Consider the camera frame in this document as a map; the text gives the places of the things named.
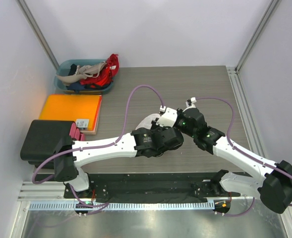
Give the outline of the white mesh laundry bag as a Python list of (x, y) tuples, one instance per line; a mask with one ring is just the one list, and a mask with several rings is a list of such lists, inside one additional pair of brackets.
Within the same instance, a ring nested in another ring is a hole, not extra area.
[(146, 129), (150, 129), (152, 127), (152, 121), (156, 120), (157, 118), (160, 118), (161, 115), (160, 114), (150, 114), (147, 117), (145, 117), (135, 129), (139, 129), (139, 128), (146, 128)]

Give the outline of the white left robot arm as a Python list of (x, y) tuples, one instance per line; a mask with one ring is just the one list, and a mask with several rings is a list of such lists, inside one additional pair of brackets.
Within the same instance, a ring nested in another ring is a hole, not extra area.
[(182, 133), (173, 127), (140, 127), (121, 138), (75, 141), (68, 153), (54, 158), (54, 179), (70, 184), (77, 194), (86, 198), (92, 194), (93, 186), (82, 169), (84, 165), (113, 158), (159, 157), (178, 149), (183, 142)]

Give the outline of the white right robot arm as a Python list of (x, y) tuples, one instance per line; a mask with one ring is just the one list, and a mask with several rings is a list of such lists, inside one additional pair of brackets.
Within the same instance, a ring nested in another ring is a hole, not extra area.
[(225, 134), (207, 125), (197, 108), (177, 110), (174, 126), (192, 137), (196, 146), (226, 159), (248, 173), (247, 177), (222, 170), (211, 183), (212, 192), (221, 196), (237, 192), (253, 196), (271, 211), (282, 214), (292, 204), (292, 165), (282, 160), (262, 158), (228, 139)]

